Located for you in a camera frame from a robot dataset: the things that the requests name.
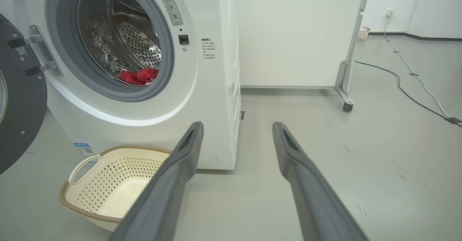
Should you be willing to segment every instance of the power plug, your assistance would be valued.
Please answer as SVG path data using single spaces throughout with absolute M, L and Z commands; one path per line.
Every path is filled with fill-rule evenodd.
M 395 14 L 395 11 L 393 9 L 388 9 L 387 12 L 386 12 L 387 16 L 392 16 L 394 14 Z

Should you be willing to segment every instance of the white cable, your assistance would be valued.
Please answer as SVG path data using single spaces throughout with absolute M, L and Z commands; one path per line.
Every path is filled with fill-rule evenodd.
M 436 100 L 436 102 L 438 103 L 438 106 L 439 108 L 441 109 L 441 111 L 444 113 L 444 115 L 449 118 L 449 115 L 444 111 L 443 107 L 441 106 L 441 104 L 439 103 L 439 100 L 432 94 L 430 93 L 430 91 L 428 90 L 427 88 L 427 85 L 424 83 L 423 80 L 421 80 L 417 75 L 415 75 L 414 71 L 412 70 L 411 66 L 404 60 L 404 58 L 401 56 L 401 54 L 398 52 L 398 50 L 396 50 L 396 48 L 393 46 L 393 44 L 391 44 L 391 41 L 388 39 L 388 37 L 386 36 L 386 32 L 387 32 L 387 28 L 388 28 L 388 24 L 390 24 L 391 22 L 391 19 L 393 19 L 393 16 L 390 16 L 390 18 L 388 19 L 388 23 L 387 25 L 385 26 L 385 31 L 383 32 L 383 37 L 386 38 L 387 42 L 390 44 L 390 46 L 393 48 L 393 50 L 395 51 L 395 53 L 397 55 L 399 55 L 399 57 L 401 57 L 401 60 L 404 62 L 404 64 L 409 68 L 409 70 L 411 71 L 411 73 L 413 74 L 413 76 L 420 80 L 421 83 L 423 83 L 424 87 L 425 87 L 425 90 L 427 91 L 427 93 L 429 93 L 430 96 L 432 96 L 432 98 L 434 98 Z

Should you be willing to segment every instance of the baseboard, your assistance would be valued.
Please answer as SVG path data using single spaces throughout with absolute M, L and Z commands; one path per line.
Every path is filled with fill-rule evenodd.
M 326 88 L 334 88 L 334 86 L 274 86 L 274 85 L 241 85 L 241 90 L 245 88 L 252 88 L 252 89 L 326 89 Z
M 333 88 L 241 88 L 241 95 L 338 96 Z
M 381 35 L 383 32 L 370 32 L 369 35 Z M 409 38 L 421 40 L 421 41 L 452 41 L 452 42 L 462 42 L 462 38 L 435 38 L 435 37 L 421 37 L 413 34 L 408 34 L 406 32 L 387 32 L 387 35 L 404 35 Z

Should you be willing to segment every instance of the door hinge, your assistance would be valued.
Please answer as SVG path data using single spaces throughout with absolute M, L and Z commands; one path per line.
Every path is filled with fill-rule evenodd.
M 40 27 L 38 25 L 31 25 L 29 26 L 29 31 L 31 36 L 13 39 L 7 42 L 11 49 L 18 49 L 27 45 L 32 47 L 32 45 L 35 45 L 35 54 L 39 58 L 40 63 L 45 64 L 25 70 L 26 75 L 32 77 L 44 72 L 45 70 L 52 69 L 55 69 L 55 75 L 62 75 L 61 71 L 56 65 L 55 59 L 53 58 L 53 55 L 51 54 L 46 41 L 43 39 Z

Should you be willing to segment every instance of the white wall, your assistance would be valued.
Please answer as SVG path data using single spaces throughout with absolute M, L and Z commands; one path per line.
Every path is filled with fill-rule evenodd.
M 236 0 L 241 85 L 333 87 L 360 0 Z
M 383 32 L 388 9 L 394 9 L 395 14 L 387 31 L 404 32 L 409 25 L 418 0 L 367 0 L 361 26 L 369 27 L 371 32 Z
M 419 0 L 406 32 L 421 37 L 462 38 L 462 0 Z

